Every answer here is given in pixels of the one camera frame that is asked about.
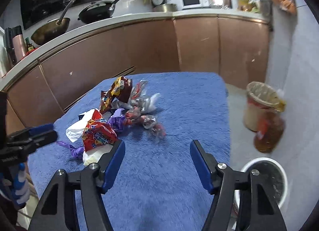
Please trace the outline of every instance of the cabinet panel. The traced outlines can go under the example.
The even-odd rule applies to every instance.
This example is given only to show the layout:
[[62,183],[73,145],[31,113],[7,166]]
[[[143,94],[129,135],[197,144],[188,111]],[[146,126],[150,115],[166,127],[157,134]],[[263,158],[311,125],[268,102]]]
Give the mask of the cabinet panel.
[[124,27],[124,32],[135,73],[180,70],[172,20],[134,24]]
[[75,43],[42,63],[47,82],[63,109],[101,81],[129,68],[123,28]]
[[252,81],[264,82],[267,71],[267,25],[240,19],[218,18],[221,35],[221,77],[245,89]]
[[181,70],[218,73],[217,18],[183,18],[176,19],[175,22],[181,54]]
[[14,112],[12,106],[7,102],[7,115],[5,116],[5,126],[7,134],[24,129],[24,125]]
[[25,126],[53,123],[63,115],[39,66],[13,85],[8,100]]

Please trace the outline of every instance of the blue fuzzy cloth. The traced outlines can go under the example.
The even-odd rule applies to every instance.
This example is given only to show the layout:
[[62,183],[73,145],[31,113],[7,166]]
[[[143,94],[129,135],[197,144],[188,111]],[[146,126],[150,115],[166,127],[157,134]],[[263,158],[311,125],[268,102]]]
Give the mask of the blue fuzzy cloth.
[[[201,230],[213,196],[202,187],[189,154],[189,145],[198,139],[218,162],[229,163],[230,130],[226,88],[214,73],[153,73],[129,75],[133,85],[148,80],[147,94],[157,92],[154,114],[166,129],[156,142],[148,130],[133,126],[119,138],[126,153],[114,186],[103,201],[115,231]],[[78,115],[98,108],[100,91],[108,90],[113,79],[94,87],[55,123],[59,141],[69,142],[66,129]],[[75,147],[83,145],[80,138]],[[55,143],[29,156],[29,170],[39,196],[57,169],[82,170],[83,163],[71,158],[68,149]],[[76,191],[81,230],[87,230],[80,192]]]

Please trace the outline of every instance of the beige trash bin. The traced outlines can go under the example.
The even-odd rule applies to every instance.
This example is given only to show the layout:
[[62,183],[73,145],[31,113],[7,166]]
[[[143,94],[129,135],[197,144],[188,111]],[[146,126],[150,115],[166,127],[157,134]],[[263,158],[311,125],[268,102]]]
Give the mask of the beige trash bin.
[[274,110],[280,104],[276,91],[269,85],[252,81],[247,85],[247,108],[244,113],[244,124],[252,130],[258,130],[258,122],[267,110]]

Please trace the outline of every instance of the frying pan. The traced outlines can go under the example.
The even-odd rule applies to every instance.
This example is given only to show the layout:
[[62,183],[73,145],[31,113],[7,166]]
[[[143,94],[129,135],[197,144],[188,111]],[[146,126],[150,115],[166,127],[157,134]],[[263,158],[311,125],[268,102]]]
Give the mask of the frying pan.
[[69,27],[70,19],[64,18],[67,10],[76,0],[71,0],[63,10],[59,19],[54,19],[39,27],[31,36],[37,45],[43,45],[52,39],[64,34]]
[[81,20],[85,24],[89,24],[95,21],[110,18],[114,13],[115,4],[118,3],[118,1],[119,0],[104,0],[94,3],[79,13],[78,20]]

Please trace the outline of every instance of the microwave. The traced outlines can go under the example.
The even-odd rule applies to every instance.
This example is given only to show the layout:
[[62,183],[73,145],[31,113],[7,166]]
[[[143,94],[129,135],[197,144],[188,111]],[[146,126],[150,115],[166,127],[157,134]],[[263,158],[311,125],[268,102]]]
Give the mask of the microwave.
[[183,9],[208,8],[209,0],[181,0]]

